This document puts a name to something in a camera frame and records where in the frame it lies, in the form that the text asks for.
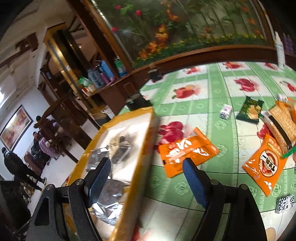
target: orange wrapper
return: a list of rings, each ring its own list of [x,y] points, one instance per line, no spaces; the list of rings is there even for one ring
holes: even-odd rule
[[[158,146],[167,177],[182,173],[182,162],[187,157],[198,166],[220,152],[197,127],[194,132],[196,136]]]
[[[261,147],[245,162],[243,168],[268,196],[286,164],[282,151],[270,135],[266,134]]]

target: green snack package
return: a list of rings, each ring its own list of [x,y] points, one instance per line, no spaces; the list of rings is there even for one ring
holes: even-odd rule
[[[242,106],[240,112],[237,114],[236,119],[241,121],[248,121],[251,123],[258,123],[263,104],[264,101],[262,100],[252,99],[251,97],[246,96],[244,105]]]

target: table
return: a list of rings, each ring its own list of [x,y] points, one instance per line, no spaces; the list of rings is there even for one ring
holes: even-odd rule
[[[160,125],[173,121],[183,124],[187,136],[197,126],[220,153],[198,166],[211,179],[223,185],[249,186],[265,228],[273,227],[276,239],[290,222],[296,205],[282,214],[275,213],[276,200],[296,195],[294,162],[289,157],[272,193],[266,197],[242,165],[260,147],[257,131],[263,122],[252,124],[235,119],[246,96],[264,101],[263,110],[274,105],[278,93],[296,99],[296,72],[287,67],[280,70],[275,64],[256,62],[224,62],[181,69],[164,76],[161,81],[148,81],[140,90],[151,101]],[[228,120],[219,118],[224,104],[231,105],[234,113]],[[120,114],[128,112],[124,107]],[[157,143],[164,137],[158,133]],[[204,212],[193,197],[184,174],[167,178],[157,151],[151,161],[143,210],[140,215],[140,233],[145,241],[188,241]],[[224,206],[215,240],[221,240],[229,213]]]

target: painting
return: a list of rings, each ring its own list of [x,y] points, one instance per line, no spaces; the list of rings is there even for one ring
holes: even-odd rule
[[[13,150],[18,141],[32,124],[32,119],[21,105],[3,128],[0,138],[8,150]]]

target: shoe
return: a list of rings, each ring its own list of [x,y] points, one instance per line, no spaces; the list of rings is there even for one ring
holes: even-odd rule
[[[42,183],[43,183],[44,185],[45,185],[46,181],[47,181],[47,178],[46,178],[46,177],[42,179]]]

